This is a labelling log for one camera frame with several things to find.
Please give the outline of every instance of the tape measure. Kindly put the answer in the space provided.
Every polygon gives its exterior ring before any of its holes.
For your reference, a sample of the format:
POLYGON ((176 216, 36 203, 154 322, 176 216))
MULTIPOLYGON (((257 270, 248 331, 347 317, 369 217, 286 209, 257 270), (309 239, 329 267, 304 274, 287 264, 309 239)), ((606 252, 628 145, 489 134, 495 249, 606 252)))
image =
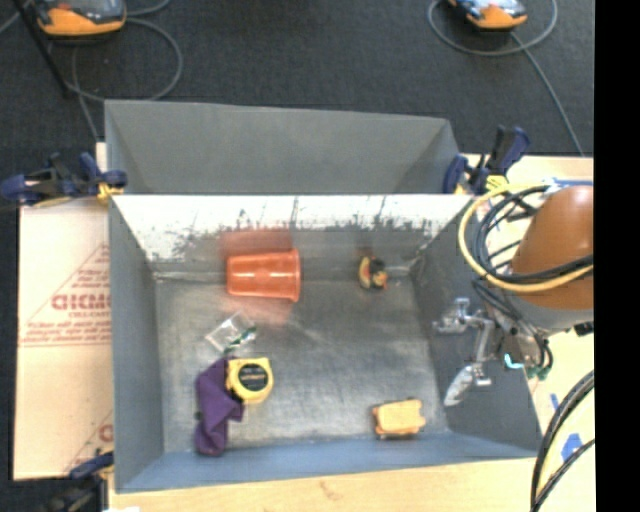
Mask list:
POLYGON ((229 359, 226 385, 245 403, 262 402, 273 388, 269 359, 229 359))

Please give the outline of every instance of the cardboard sheet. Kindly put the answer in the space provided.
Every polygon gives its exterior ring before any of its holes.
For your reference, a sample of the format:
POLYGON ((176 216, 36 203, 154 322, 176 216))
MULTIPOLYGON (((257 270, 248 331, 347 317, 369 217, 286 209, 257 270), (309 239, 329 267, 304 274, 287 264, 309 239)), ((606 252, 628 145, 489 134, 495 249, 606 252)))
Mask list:
POLYGON ((113 442, 107 212, 20 215, 16 480, 60 476, 113 442))

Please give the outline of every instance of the plastic cup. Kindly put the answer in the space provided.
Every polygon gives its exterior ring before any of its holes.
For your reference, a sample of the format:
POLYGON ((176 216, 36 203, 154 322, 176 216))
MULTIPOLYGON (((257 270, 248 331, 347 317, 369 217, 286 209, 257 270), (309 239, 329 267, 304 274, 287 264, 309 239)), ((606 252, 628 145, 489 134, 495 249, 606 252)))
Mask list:
POLYGON ((227 258, 227 292, 297 302, 300 298, 298 250, 230 256, 227 258))

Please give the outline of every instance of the dark floor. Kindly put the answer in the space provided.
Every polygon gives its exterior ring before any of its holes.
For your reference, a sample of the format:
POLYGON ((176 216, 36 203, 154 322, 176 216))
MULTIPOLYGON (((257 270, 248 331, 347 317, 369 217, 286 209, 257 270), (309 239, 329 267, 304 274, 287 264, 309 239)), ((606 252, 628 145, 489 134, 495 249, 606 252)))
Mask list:
MULTIPOLYGON (((159 0, 129 0, 132 19, 115 37, 49 49, 65 79, 77 79, 98 98, 162 96, 160 101, 443 117, 459 148, 473 153, 491 149, 498 125, 517 125, 531 139, 531 154, 593 156, 595 0, 563 0, 557 11, 552 0, 525 4, 529 20, 513 34, 479 34, 447 4, 432 6, 431 0, 179 0, 137 16, 159 0), (517 41, 527 51, 518 50, 517 41)), ((4 0, 0 179, 37 169, 53 151, 75 161, 103 135, 100 102, 87 99, 87 116, 76 95, 62 96, 22 20, 12 21, 14 14, 13 3, 4 0)), ((15 211, 4 210, 2 511, 31 510, 61 488, 56 482, 10 481, 16 240, 15 211)))

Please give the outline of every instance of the purple cloth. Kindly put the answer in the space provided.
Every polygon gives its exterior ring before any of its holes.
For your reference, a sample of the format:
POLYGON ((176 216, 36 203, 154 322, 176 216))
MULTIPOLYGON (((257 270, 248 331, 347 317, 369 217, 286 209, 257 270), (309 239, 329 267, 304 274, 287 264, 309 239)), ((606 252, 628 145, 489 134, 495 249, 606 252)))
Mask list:
POLYGON ((244 406, 225 387, 227 359, 219 359, 196 378, 200 421, 194 433, 196 449, 221 455, 227 445, 228 420, 242 420, 244 406))

